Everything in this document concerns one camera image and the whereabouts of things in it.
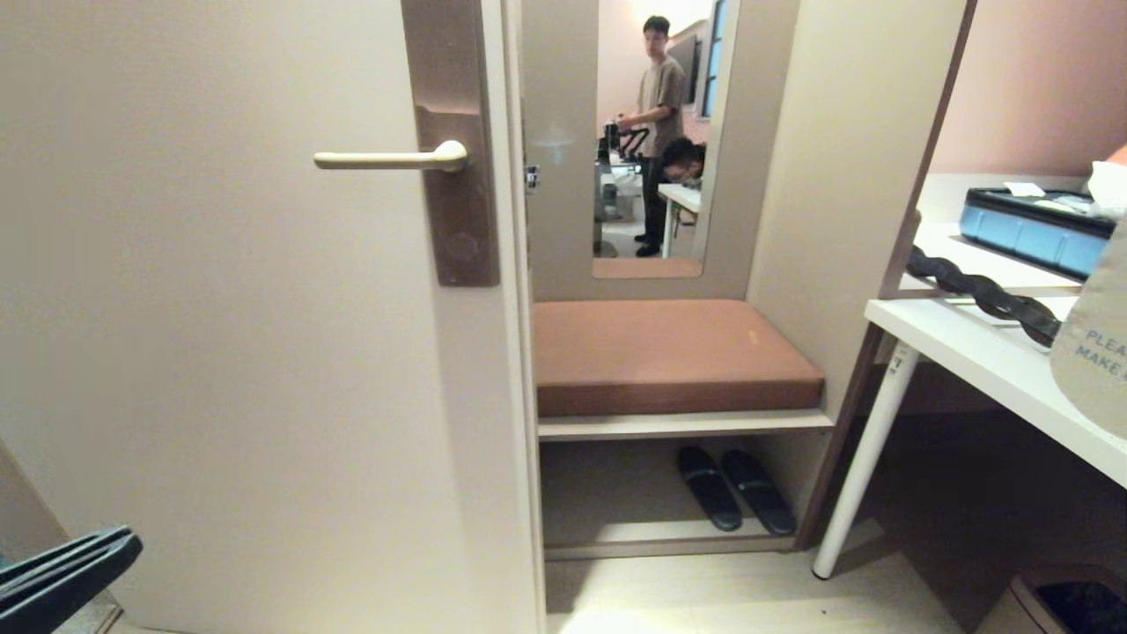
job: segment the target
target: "gray t-shirt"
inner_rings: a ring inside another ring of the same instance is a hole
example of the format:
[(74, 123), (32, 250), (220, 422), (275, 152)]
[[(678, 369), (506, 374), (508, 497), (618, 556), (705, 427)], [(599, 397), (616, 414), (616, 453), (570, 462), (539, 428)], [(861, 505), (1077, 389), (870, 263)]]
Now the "gray t-shirt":
[(668, 106), (673, 114), (644, 124), (649, 128), (649, 135), (640, 146), (644, 157), (660, 157), (665, 146), (674, 139), (684, 136), (681, 125), (681, 102), (685, 97), (685, 71), (676, 60), (666, 55), (665, 61), (650, 64), (646, 74), (641, 75), (638, 87), (638, 111), (646, 111), (658, 106)]

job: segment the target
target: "mirror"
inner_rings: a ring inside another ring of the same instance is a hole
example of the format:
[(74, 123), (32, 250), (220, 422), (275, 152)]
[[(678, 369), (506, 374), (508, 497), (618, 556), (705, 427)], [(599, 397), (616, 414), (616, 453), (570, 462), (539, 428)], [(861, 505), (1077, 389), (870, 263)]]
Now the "mirror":
[(598, 0), (596, 277), (703, 270), (715, 172), (706, 166), (710, 136), (719, 137), (731, 3)]

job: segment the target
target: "paper bag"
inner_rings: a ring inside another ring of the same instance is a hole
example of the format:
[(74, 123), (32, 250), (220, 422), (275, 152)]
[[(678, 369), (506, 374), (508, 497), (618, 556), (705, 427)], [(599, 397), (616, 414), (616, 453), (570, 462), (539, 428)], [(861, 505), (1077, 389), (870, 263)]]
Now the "paper bag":
[(1053, 378), (1093, 423), (1127, 438), (1127, 222), (1120, 221), (1053, 345)]

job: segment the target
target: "black hair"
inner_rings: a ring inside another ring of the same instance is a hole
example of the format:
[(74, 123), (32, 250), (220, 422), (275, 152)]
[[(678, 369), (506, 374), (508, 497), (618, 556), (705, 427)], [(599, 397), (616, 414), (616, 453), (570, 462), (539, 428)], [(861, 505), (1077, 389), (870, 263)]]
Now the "black hair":
[(669, 20), (665, 19), (664, 16), (650, 16), (646, 24), (641, 25), (641, 32), (656, 30), (658, 33), (664, 33), (666, 37), (669, 36)]
[(662, 152), (662, 169), (671, 164), (686, 163), (699, 160), (704, 162), (704, 145), (693, 143), (692, 139), (681, 136), (669, 141)]

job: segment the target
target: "black slipper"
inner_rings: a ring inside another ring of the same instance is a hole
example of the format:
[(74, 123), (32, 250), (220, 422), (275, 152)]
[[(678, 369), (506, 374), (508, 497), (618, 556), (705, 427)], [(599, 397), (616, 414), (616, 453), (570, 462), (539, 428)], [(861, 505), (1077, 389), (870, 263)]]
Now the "black slipper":
[(771, 476), (755, 458), (746, 452), (734, 449), (720, 459), (724, 475), (739, 491), (763, 528), (771, 535), (792, 535), (795, 516), (787, 508), (787, 501), (779, 494)]
[(677, 454), (681, 477), (700, 502), (708, 519), (720, 530), (736, 530), (744, 524), (736, 499), (720, 476), (720, 467), (703, 449), (685, 447)]

